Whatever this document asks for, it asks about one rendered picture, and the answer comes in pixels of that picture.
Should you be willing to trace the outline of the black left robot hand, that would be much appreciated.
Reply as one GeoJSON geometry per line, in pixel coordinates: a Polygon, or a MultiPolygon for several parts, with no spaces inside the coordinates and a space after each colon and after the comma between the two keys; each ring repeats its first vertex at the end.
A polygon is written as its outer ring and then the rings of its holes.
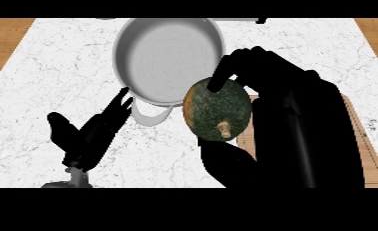
{"type": "Polygon", "coordinates": [[[50,112],[50,140],[65,151],[62,164],[84,172],[99,164],[115,134],[131,115],[133,98],[122,102],[128,88],[122,88],[102,113],[94,114],[81,128],[77,128],[62,114],[50,112]]]}

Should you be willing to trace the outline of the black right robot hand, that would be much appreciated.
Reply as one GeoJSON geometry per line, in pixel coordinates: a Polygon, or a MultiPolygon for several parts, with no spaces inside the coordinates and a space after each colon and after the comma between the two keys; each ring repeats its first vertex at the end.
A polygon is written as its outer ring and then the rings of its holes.
{"type": "Polygon", "coordinates": [[[255,46],[226,55],[208,89],[229,77],[249,87],[255,152],[198,141],[205,170],[230,189],[365,187],[354,130],[338,87],[255,46]]]}

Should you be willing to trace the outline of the dark green squash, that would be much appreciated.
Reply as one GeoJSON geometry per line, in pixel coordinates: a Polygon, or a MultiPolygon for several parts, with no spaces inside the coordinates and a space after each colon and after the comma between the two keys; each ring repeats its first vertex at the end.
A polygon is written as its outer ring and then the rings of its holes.
{"type": "Polygon", "coordinates": [[[242,86],[227,80],[221,90],[208,89],[210,79],[198,81],[183,100],[183,117],[192,133],[207,141],[230,141],[251,118],[251,99],[242,86]]]}

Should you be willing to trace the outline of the wooden cutting board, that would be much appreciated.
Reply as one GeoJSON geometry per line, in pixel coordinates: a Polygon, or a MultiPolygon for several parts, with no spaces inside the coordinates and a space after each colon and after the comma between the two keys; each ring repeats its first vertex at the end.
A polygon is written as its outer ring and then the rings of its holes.
{"type": "MultiPolygon", "coordinates": [[[[368,133],[362,126],[360,119],[351,104],[351,101],[345,95],[342,95],[342,100],[345,108],[348,111],[350,121],[354,130],[354,136],[359,146],[360,159],[363,165],[363,175],[365,175],[365,187],[378,188],[378,155],[372,147],[368,133]]],[[[236,144],[241,149],[243,149],[251,156],[255,156],[255,142],[254,142],[254,126],[248,124],[248,127],[242,134],[236,137],[236,144]]]]}

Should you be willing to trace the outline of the grey metal pot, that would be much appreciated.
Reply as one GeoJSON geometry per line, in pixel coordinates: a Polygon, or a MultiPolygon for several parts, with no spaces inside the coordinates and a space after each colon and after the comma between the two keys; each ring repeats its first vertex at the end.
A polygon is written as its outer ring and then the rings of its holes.
{"type": "Polygon", "coordinates": [[[124,24],[112,48],[114,72],[134,99],[164,107],[155,117],[131,105],[146,127],[167,119],[192,85],[212,75],[224,54],[223,35],[208,18],[134,18],[124,24]]]}

